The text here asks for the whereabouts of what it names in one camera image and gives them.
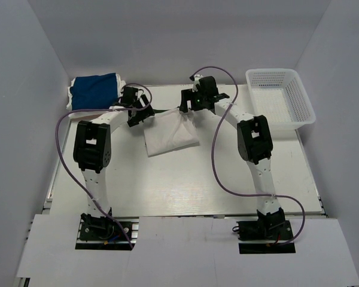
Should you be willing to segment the white green raglan t shirt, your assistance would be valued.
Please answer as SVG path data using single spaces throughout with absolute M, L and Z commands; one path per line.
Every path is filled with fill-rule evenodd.
M 143 122 L 149 157 L 199 144 L 194 114 L 171 109 Z

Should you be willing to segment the blue t shirt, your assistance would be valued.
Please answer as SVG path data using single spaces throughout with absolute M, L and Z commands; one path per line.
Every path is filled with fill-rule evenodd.
M 71 109 L 108 109 L 118 99 L 117 76 L 110 73 L 76 77 L 69 88 Z

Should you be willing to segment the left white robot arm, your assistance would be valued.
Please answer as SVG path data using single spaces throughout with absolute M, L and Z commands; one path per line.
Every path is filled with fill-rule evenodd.
M 121 92 L 120 107 L 77 124 L 74 161 L 84 177 L 89 192 L 87 213 L 96 218 L 111 215 L 107 196 L 106 168 L 111 161 L 111 133 L 123 124 L 132 127 L 153 116 L 153 108 L 140 88 L 126 86 Z

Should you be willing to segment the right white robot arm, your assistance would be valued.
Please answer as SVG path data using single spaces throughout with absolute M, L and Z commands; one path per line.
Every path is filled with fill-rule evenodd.
M 273 142 L 266 117 L 254 116 L 237 106 L 234 99 L 218 91 L 214 77 L 195 75 L 190 79 L 193 87 L 181 91 L 179 110 L 186 113 L 207 109 L 236 129 L 239 155 L 247 163 L 254 182 L 259 233 L 273 238 L 285 222 L 285 215 L 276 198 L 270 168 Z

